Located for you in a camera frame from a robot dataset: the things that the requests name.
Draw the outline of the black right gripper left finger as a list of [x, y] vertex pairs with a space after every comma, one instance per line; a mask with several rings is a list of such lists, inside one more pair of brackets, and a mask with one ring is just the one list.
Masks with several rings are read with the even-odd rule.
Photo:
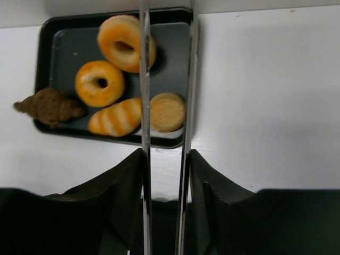
[[62, 194], [1, 188], [1, 254], [126, 254], [134, 244], [143, 152]]

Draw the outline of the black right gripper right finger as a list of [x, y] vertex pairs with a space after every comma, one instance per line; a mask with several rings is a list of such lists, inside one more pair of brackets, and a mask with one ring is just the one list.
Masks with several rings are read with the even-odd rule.
[[198, 254], [339, 254], [339, 191], [251, 192], [190, 152]]

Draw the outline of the metal tongs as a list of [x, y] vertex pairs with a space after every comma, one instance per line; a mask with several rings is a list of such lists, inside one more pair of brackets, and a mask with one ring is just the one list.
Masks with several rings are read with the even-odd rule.
[[[199, 42], [199, 4], [190, 2], [193, 18], [190, 23], [190, 60], [188, 64], [188, 86], [183, 130], [183, 147], [181, 157], [180, 186], [178, 192], [178, 208], [176, 222], [175, 254], [184, 254], [185, 217], [188, 204], [190, 163], [189, 152], [192, 140], [192, 125], [195, 105], [197, 58]], [[150, 4], [140, 2], [140, 90], [142, 102], [142, 150], [146, 162], [143, 173], [143, 241], [144, 254], [152, 254], [152, 209], [151, 209], [151, 167], [150, 167]]]

